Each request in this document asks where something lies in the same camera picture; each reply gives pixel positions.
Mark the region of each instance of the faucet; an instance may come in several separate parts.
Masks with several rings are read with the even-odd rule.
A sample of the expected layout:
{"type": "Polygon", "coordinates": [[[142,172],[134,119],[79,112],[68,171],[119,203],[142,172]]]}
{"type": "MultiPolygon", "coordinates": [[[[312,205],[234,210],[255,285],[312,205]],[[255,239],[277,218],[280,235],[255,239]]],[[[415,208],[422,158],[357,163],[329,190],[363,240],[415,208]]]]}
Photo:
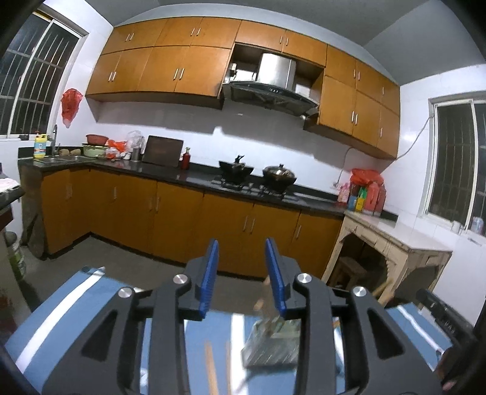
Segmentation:
{"type": "Polygon", "coordinates": [[[54,125],[54,129],[52,130],[53,137],[49,136],[47,139],[51,141],[51,155],[52,156],[58,156],[59,155],[59,147],[61,144],[59,144],[58,147],[56,147],[56,140],[57,140],[57,124],[54,125]]]}

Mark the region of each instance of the window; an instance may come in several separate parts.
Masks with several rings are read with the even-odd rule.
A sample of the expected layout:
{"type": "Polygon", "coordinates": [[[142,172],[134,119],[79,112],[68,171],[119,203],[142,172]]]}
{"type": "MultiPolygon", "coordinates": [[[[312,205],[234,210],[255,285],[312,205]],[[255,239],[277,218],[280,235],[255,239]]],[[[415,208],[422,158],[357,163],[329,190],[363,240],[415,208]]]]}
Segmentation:
{"type": "Polygon", "coordinates": [[[34,13],[25,21],[0,60],[0,137],[47,132],[61,76],[79,38],[45,15],[34,13]]]}
{"type": "Polygon", "coordinates": [[[434,157],[428,213],[468,229],[486,222],[486,102],[436,104],[434,157]]]}

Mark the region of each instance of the cutting board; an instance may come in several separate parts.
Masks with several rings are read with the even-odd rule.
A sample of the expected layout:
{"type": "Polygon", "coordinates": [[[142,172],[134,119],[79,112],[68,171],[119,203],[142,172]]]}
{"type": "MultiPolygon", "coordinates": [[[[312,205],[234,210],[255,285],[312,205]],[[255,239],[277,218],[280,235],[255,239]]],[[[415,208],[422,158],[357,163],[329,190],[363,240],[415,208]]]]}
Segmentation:
{"type": "Polygon", "coordinates": [[[183,140],[149,136],[142,162],[177,167],[183,144],[183,140]]]}

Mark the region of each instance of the black countertop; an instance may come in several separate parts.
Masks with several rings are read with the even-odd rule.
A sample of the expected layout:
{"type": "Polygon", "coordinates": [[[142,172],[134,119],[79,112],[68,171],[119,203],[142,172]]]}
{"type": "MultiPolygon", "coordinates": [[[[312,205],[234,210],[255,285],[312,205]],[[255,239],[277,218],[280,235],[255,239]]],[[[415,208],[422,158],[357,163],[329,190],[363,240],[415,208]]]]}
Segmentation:
{"type": "MultiPolygon", "coordinates": [[[[8,178],[7,175],[0,173],[0,179],[8,178]]],[[[24,195],[24,190],[21,187],[9,189],[8,191],[0,193],[0,210],[3,210],[10,203],[20,199],[24,195]]]]}
{"type": "MultiPolygon", "coordinates": [[[[197,188],[208,192],[215,192],[233,198],[241,198],[261,203],[271,204],[277,207],[285,207],[294,210],[303,210],[310,213],[331,214],[344,217],[345,206],[336,203],[336,195],[328,194],[311,188],[293,185],[290,191],[291,198],[280,199],[278,197],[259,194],[255,192],[228,190],[221,185],[213,183],[213,179],[219,175],[219,169],[210,166],[191,164],[191,169],[181,170],[174,167],[159,166],[150,163],[132,161],[107,161],[93,160],[89,162],[62,162],[44,164],[33,159],[19,159],[19,167],[32,166],[41,172],[58,171],[74,167],[89,167],[110,170],[118,173],[136,175],[143,178],[163,181],[171,184],[197,188]]],[[[251,182],[257,186],[262,178],[250,176],[251,182]]]]}

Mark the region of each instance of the ceiling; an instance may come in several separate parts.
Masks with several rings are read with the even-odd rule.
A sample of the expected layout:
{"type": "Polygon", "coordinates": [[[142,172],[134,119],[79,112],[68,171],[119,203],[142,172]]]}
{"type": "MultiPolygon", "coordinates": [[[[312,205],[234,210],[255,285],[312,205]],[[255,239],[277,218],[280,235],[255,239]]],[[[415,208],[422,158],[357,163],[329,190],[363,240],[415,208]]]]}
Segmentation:
{"type": "Polygon", "coordinates": [[[114,26],[162,5],[195,2],[243,5],[287,14],[329,29],[361,45],[400,85],[459,67],[485,63],[486,41],[482,44],[478,40],[478,37],[484,38],[484,34],[475,34],[465,21],[466,18],[461,17],[461,10],[458,12],[451,6],[452,3],[459,4],[463,0],[87,2],[114,26]]]}

